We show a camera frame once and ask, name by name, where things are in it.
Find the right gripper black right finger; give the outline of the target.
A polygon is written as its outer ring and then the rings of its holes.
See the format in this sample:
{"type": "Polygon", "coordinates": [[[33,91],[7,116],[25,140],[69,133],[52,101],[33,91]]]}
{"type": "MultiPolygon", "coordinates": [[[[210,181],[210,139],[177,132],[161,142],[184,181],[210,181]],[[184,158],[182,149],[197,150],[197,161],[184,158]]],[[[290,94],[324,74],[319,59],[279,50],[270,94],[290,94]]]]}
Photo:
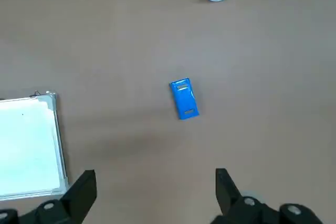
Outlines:
{"type": "Polygon", "coordinates": [[[322,224],[317,215],[304,205],[283,204],[275,210],[253,196],[243,196],[225,168],[217,168],[215,178],[216,198],[222,214],[212,223],[322,224]]]}

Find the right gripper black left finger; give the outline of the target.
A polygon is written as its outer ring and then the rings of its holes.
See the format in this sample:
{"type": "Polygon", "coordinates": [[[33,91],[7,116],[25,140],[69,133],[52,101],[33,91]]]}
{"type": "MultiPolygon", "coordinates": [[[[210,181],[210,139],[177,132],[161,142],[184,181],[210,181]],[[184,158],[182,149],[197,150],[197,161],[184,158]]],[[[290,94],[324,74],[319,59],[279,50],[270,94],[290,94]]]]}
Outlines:
{"type": "Polygon", "coordinates": [[[86,170],[60,199],[48,200],[22,216],[15,209],[2,209],[1,223],[83,223],[96,198],[96,173],[86,170]]]}

